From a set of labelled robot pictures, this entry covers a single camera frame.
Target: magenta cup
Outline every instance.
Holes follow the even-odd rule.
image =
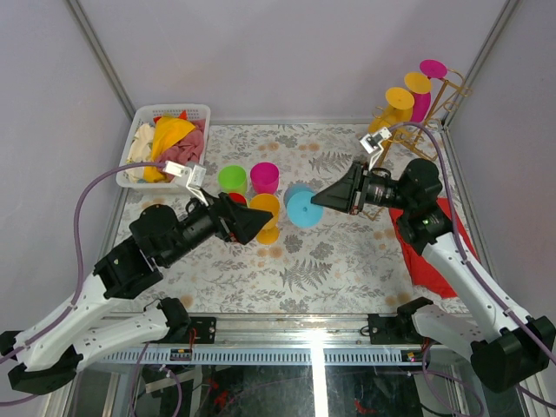
[[[251,183],[257,194],[274,194],[280,182],[280,170],[270,162],[259,162],[251,169]]]

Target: floral tablecloth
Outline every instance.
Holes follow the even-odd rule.
[[[358,142],[366,128],[346,124],[213,126],[204,188],[216,195],[217,173],[228,164],[240,163],[249,171],[258,162],[270,161],[281,171],[276,193],[281,202],[285,190],[297,182],[321,190],[341,178],[353,159],[366,159]],[[411,152],[395,144],[383,167],[397,178],[412,158]],[[129,236],[129,224],[149,205],[168,204],[179,215],[188,200],[186,195],[130,191],[116,242]],[[456,205],[463,219],[459,199]],[[373,216],[376,208],[367,213]],[[282,207],[278,227],[280,238],[269,247],[256,241],[241,246],[209,239],[164,270],[163,281],[122,310],[140,311],[156,298],[171,296],[179,297],[188,311],[199,313],[390,313],[424,295],[446,311],[465,311],[459,299],[442,300],[412,285],[387,210],[374,221],[364,214],[325,210],[317,226],[300,229]]]

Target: green cup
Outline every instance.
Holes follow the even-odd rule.
[[[247,192],[247,172],[239,165],[230,165],[218,173],[218,184],[225,193],[245,195]]]

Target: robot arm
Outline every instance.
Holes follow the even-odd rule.
[[[212,235],[225,242],[250,242],[272,218],[266,211],[234,203],[228,195],[213,197],[201,188],[200,165],[170,167],[175,182],[194,196],[182,218],[157,204],[146,208],[129,225],[131,236],[116,245],[86,278],[76,304],[70,297],[55,311],[23,332],[0,334],[0,353],[23,348],[13,359],[13,389],[47,394],[71,381],[76,372],[99,358],[146,341],[179,341],[190,319],[178,299],[165,298],[139,317],[106,328],[91,328],[116,306],[135,299],[162,279],[159,267],[169,268]],[[65,320],[28,346],[26,341],[71,308]]]
[[[361,139],[371,155],[370,162],[354,162],[338,182],[315,195],[312,203],[352,215],[365,204],[402,209],[396,222],[402,239],[446,278],[477,323],[446,314],[421,298],[398,308],[396,320],[400,321],[401,333],[416,332],[461,354],[471,361],[480,380],[495,392],[546,368],[546,355],[477,282],[466,262],[549,348],[556,335],[554,325],[546,317],[534,319],[512,300],[465,246],[467,260],[463,260],[454,242],[453,224],[437,203],[442,184],[434,163],[412,160],[397,181],[386,169],[373,168],[381,153],[381,142],[390,135],[384,130]]]

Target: white laundry basket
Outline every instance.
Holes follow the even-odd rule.
[[[188,120],[201,120],[205,119],[205,131],[203,139],[205,141],[204,149],[202,150],[200,164],[203,163],[205,159],[205,152],[207,152],[207,139],[209,138],[209,122],[210,122],[210,109],[204,104],[156,104],[153,106],[141,107],[133,118],[131,123],[131,128],[129,128],[128,139],[126,140],[125,147],[123,148],[122,159],[120,160],[120,166],[125,165],[129,155],[129,148],[131,148],[131,143],[133,142],[133,136],[135,136],[139,127],[144,123],[149,123],[151,126],[155,126],[153,119],[162,115],[172,115],[178,117],[183,111],[187,111]],[[182,189],[179,189],[174,184],[168,184],[165,182],[148,183],[148,182],[132,182],[129,180],[128,175],[125,171],[120,171],[116,174],[116,183],[120,187],[136,189],[145,194],[178,194],[183,193]]]

